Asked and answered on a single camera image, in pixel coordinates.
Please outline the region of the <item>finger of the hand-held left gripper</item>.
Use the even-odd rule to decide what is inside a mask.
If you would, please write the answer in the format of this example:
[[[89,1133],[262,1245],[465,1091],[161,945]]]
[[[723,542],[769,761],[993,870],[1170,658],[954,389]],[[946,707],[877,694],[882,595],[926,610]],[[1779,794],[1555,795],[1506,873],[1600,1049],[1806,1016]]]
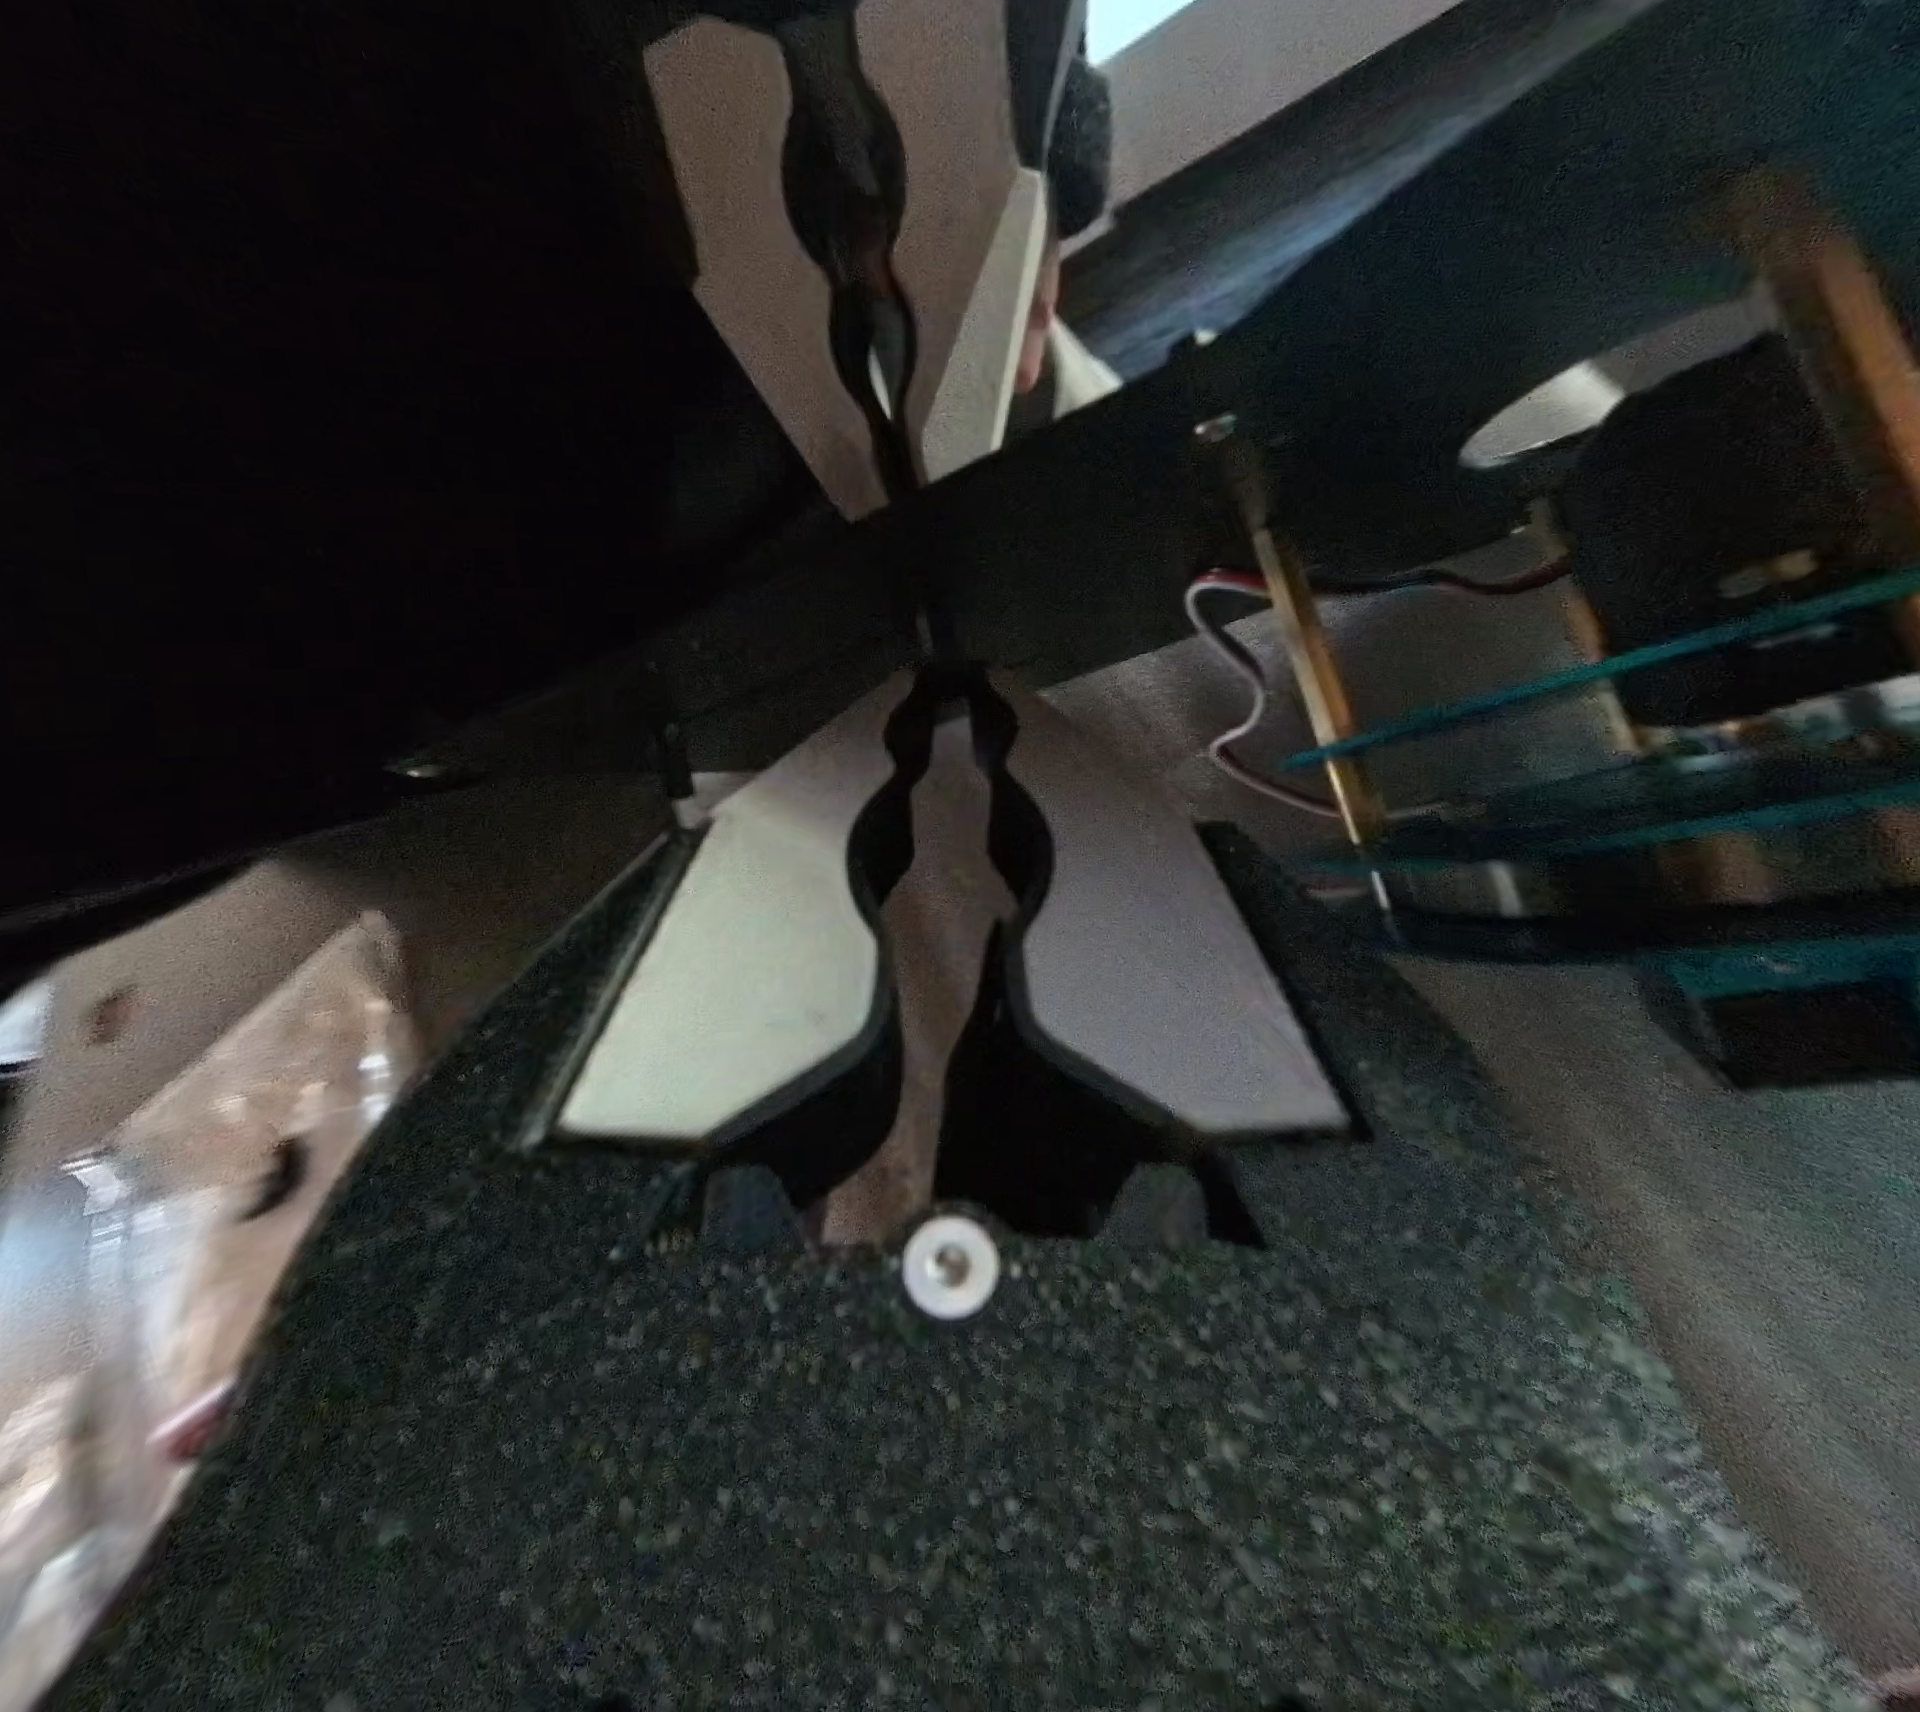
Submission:
[[[792,90],[779,43],[696,17],[642,54],[691,227],[695,296],[828,504],[885,505],[869,428],[830,354],[830,288],[782,187]]]
[[[863,0],[861,60],[903,141],[895,269],[916,323],[906,389],[926,484],[995,454],[1044,244],[1044,178],[1014,146],[1005,0]]]

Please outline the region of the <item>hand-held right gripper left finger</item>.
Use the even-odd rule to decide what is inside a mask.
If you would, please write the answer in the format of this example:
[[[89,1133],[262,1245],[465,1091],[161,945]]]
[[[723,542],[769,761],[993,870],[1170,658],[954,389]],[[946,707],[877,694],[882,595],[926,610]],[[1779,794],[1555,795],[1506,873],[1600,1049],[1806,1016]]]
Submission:
[[[882,909],[915,858],[929,691],[898,671],[713,808],[615,967],[558,1139],[870,1156],[900,1109]]]

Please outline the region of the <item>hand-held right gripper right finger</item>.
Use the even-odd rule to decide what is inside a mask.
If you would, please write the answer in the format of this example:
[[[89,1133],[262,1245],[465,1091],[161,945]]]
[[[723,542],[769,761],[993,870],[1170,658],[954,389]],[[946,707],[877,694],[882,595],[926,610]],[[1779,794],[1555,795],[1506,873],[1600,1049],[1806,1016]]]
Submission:
[[[977,675],[972,728],[1021,1037],[1190,1139],[1348,1136],[1285,982],[1165,784],[1003,670]]]

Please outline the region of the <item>blue toy robot arm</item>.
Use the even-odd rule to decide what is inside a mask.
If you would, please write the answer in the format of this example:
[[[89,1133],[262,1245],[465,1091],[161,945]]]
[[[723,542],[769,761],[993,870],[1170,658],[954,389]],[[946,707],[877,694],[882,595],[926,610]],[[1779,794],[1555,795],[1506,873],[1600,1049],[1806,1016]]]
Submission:
[[[608,2],[581,0],[597,108]],[[906,658],[915,579],[972,658],[1038,681],[1165,644],[1180,571],[1229,529],[1225,492],[1180,454],[1195,415],[1238,411],[1317,568],[1387,573],[1474,545],[1498,500],[1440,484],[1443,461],[1506,392],[1727,286],[1736,257],[1708,212],[1760,163],[1802,167],[1861,224],[1916,323],[1916,0],[1474,0],[1188,167],[1095,248],[1088,323],[1153,354],[1180,286],[1250,303],[1214,346],[1170,349],[1119,398],[861,520],[830,507],[696,298],[693,227],[651,236],[717,355],[676,445],[661,533],[687,549],[666,603],[442,719],[366,809],[5,928],[5,993],[279,846],[393,816],[425,788],[406,778],[420,757],[448,759],[432,785],[457,788],[603,665],[636,721],[531,724],[549,757],[571,739],[576,757],[647,759],[661,714],[703,763],[782,752]]]

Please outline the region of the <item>dark grey desk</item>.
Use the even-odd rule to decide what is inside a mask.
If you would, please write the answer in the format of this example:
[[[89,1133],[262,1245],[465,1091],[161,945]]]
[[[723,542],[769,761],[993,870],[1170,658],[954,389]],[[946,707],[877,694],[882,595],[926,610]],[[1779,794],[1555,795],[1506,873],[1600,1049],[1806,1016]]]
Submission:
[[[949,1060],[1010,904],[989,860],[990,803],[972,731],[951,716],[910,800],[912,863],[882,907],[903,998],[903,1096],[882,1145],[830,1193],[826,1243],[887,1241],[939,1189]],[[486,785],[259,862],[66,958],[5,1128],[5,1177],[104,1139],[365,912],[400,936],[406,1005],[423,1055],[436,1057],[666,822],[640,778]]]

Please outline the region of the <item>person's left hand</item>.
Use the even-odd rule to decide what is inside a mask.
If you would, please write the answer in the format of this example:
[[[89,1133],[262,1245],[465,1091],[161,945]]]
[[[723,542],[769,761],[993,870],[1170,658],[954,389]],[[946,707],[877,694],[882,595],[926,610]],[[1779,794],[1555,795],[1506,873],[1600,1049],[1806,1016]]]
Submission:
[[[1053,329],[1058,319],[1062,248],[1048,239],[1030,283],[1021,348],[1014,367],[1014,395],[1029,395],[1048,369]]]

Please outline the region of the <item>pile of clear plastic bags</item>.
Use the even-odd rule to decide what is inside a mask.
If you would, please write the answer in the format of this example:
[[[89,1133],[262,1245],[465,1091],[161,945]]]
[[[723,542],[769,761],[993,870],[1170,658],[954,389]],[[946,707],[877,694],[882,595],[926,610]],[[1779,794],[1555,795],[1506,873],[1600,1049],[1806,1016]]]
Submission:
[[[402,936],[368,909],[106,1141],[7,1195],[5,1707],[46,1695],[133,1577],[418,1069]]]

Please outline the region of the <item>white foam sheet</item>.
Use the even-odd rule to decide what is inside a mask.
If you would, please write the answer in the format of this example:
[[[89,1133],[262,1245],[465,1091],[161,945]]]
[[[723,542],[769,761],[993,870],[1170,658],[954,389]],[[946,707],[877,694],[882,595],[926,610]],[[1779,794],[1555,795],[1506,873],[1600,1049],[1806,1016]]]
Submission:
[[[1380,954],[1348,915],[1286,885],[1283,812],[1202,771],[1229,716],[1198,644],[1093,671],[1053,699],[1237,836],[1301,999],[1356,1062],[1403,986],[1477,1060],[1546,1184],[1577,1206],[1593,1264],[1649,1316],[1743,1524],[1813,1617],[1888,1699],[1916,1697],[1916,1082],[1740,1091],[1704,1069],[1613,961]]]

